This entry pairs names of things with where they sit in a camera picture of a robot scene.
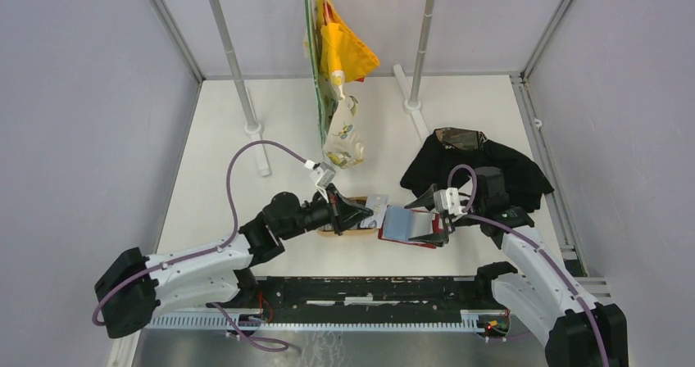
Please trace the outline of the silver VIP credit card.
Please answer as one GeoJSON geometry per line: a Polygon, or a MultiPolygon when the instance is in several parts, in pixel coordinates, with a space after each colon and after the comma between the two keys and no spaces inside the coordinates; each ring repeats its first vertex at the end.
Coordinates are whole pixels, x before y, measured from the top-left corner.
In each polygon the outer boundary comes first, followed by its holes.
{"type": "Polygon", "coordinates": [[[382,227],[386,210],[388,209],[388,195],[371,194],[366,198],[365,206],[372,211],[372,215],[363,219],[359,229],[379,229],[382,227]]]}

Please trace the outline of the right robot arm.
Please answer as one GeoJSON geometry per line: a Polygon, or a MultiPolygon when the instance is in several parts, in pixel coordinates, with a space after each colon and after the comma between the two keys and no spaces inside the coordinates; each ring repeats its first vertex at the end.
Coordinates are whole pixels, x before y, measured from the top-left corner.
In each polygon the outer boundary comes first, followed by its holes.
{"type": "Polygon", "coordinates": [[[502,171],[485,166],[470,174],[471,192],[431,185],[407,208],[429,207],[440,220],[422,241],[444,246],[461,226],[478,225],[506,261],[477,269],[475,301],[504,306],[543,345],[550,366],[627,366],[627,319],[615,303],[604,304],[547,251],[529,213],[511,204],[502,171]]]}

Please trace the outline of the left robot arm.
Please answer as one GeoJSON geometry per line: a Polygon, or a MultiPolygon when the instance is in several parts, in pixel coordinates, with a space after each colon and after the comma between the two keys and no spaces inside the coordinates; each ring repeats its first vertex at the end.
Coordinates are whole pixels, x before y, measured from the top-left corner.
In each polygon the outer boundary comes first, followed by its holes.
{"type": "Polygon", "coordinates": [[[248,307],[257,299],[251,268],[284,252],[283,242],[329,226],[342,234],[373,211],[344,197],[331,184],[310,201],[289,192],[273,196],[233,241],[220,240],[170,254],[123,251],[94,285],[94,316],[111,339],[145,328],[169,312],[232,301],[248,307]]]}

